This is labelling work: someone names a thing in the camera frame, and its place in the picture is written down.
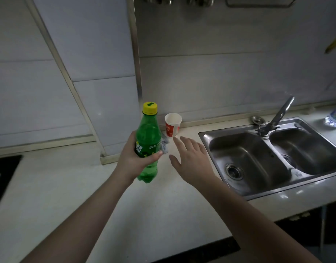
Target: kitchen countertop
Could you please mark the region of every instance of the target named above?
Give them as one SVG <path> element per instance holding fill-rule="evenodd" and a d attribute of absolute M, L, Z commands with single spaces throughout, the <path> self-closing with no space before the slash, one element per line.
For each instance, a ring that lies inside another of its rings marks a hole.
<path fill-rule="evenodd" d="M 336 129 L 323 125 L 331 110 L 289 112 L 285 118 L 301 117 L 336 145 Z M 199 132 L 246 124 L 248 119 L 181 128 L 178 136 L 200 142 Z M 168 149 L 179 155 L 173 142 Z M 0 201 L 0 262 L 19 262 L 109 177 L 116 163 L 102 166 L 99 154 L 94 142 L 23 153 Z M 168 155 L 159 160 L 158 170 L 150 184 L 135 180 L 123 194 L 87 262 L 152 262 L 231 236 Z M 249 203 L 277 221 L 333 201 L 336 176 Z"/>

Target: stainless steel sink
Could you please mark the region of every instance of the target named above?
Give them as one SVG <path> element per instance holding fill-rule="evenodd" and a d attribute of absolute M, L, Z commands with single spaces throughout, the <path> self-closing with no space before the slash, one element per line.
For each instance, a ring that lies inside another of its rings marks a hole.
<path fill-rule="evenodd" d="M 220 177 L 247 200 L 336 175 L 336 146 L 299 117 L 261 137 L 245 125 L 199 133 Z"/>

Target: backsplash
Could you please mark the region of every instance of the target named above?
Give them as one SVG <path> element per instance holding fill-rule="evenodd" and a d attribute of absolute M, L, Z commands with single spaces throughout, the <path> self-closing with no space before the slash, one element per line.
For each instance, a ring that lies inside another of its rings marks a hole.
<path fill-rule="evenodd" d="M 336 99 L 336 0 L 288 9 L 135 0 L 144 101 L 184 121 Z"/>

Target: green plastic bottle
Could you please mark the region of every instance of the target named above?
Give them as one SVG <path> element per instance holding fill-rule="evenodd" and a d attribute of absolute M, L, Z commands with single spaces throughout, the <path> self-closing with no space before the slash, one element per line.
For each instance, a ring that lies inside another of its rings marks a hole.
<path fill-rule="evenodd" d="M 161 131 L 157 123 L 157 104 L 154 102 L 145 102 L 139 128 L 136 131 L 135 152 L 141 157 L 150 156 L 160 150 Z M 138 176 L 140 181 L 149 183 L 157 175 L 157 162 L 148 165 Z"/>

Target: paper cup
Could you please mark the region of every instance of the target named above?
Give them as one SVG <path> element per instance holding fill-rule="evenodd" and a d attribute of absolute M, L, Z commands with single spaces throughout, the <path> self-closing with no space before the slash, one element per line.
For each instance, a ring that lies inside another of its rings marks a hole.
<path fill-rule="evenodd" d="M 179 131 L 180 123 L 183 118 L 180 114 L 170 113 L 165 116 L 166 120 L 166 135 L 167 137 L 174 137 Z"/>

